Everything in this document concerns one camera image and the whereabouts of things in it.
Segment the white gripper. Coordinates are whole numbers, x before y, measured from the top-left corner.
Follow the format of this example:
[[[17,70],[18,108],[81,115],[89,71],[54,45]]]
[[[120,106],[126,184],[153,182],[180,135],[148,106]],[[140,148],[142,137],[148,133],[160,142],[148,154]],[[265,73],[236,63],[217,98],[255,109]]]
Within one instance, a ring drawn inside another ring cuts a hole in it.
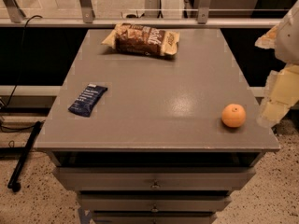
[[[255,46],[275,49],[276,58],[287,63],[279,72],[270,72],[257,116],[260,126],[272,128],[299,102],[299,0],[279,25],[255,41]]]

